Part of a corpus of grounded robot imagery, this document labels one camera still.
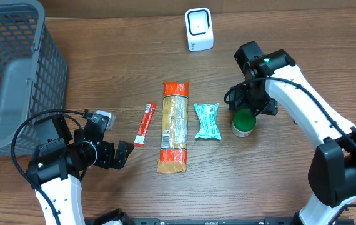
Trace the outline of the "red stick sachet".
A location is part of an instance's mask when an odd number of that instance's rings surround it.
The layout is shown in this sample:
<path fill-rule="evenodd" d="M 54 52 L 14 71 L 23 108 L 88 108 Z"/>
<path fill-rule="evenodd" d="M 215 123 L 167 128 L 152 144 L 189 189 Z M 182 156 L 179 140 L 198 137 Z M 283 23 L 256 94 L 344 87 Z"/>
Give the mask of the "red stick sachet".
<path fill-rule="evenodd" d="M 146 108 L 144 111 L 144 115 L 142 117 L 142 121 L 138 128 L 137 135 L 134 140 L 134 145 L 138 147 L 144 146 L 144 140 L 150 126 L 154 111 L 156 110 L 157 103 L 148 101 L 146 104 Z"/>

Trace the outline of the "green lid jar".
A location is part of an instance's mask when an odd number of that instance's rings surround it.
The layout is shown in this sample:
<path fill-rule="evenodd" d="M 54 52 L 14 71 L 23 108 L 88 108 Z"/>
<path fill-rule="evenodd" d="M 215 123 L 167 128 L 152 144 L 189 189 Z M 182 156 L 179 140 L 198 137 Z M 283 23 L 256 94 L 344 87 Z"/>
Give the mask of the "green lid jar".
<path fill-rule="evenodd" d="M 252 116 L 249 109 L 241 109 L 234 115 L 231 130 L 236 136 L 244 138 L 252 132 L 256 122 L 256 118 Z"/>

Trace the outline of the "teal tissue packet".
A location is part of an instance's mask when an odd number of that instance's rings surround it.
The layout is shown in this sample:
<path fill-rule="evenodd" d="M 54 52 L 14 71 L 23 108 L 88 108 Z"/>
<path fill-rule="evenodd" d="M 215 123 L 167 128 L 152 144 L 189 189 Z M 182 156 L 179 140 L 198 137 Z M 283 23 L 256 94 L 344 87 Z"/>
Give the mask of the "teal tissue packet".
<path fill-rule="evenodd" d="M 216 104 L 194 104 L 194 109 L 199 119 L 200 128 L 195 135 L 196 139 L 217 139 L 222 140 L 218 125 L 217 113 L 219 103 Z"/>

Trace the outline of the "red snack package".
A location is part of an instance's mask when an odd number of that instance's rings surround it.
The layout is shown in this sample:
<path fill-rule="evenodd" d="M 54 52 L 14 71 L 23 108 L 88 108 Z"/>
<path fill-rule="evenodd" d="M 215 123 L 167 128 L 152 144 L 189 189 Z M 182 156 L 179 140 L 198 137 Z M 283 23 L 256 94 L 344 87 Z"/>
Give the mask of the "red snack package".
<path fill-rule="evenodd" d="M 164 82 L 159 173 L 187 171 L 189 82 Z"/>

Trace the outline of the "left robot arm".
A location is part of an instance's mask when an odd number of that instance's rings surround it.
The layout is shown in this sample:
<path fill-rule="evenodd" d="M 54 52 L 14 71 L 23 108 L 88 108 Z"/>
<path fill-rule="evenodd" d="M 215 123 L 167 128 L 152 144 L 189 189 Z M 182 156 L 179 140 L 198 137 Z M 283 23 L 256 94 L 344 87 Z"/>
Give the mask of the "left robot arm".
<path fill-rule="evenodd" d="M 36 197 L 47 224 L 131 224 L 120 209 L 86 220 L 81 182 L 91 166 L 122 169 L 134 144 L 104 140 L 114 122 L 109 112 L 85 112 L 85 126 L 70 132 L 67 115 L 55 114 L 35 122 L 40 144 L 26 174 L 39 187 Z"/>

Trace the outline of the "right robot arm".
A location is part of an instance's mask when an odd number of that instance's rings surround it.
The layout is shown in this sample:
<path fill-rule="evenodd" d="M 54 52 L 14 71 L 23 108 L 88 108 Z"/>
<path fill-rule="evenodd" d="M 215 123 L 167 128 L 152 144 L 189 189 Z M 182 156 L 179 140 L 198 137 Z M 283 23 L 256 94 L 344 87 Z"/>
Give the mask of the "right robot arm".
<path fill-rule="evenodd" d="M 356 208 L 356 125 L 319 95 L 283 49 L 265 54 L 251 41 L 234 58 L 245 80 L 225 94 L 229 109 L 246 109 L 256 118 L 275 116 L 281 104 L 315 149 L 309 201 L 293 218 L 265 219 L 265 224 L 343 224 L 340 215 Z"/>

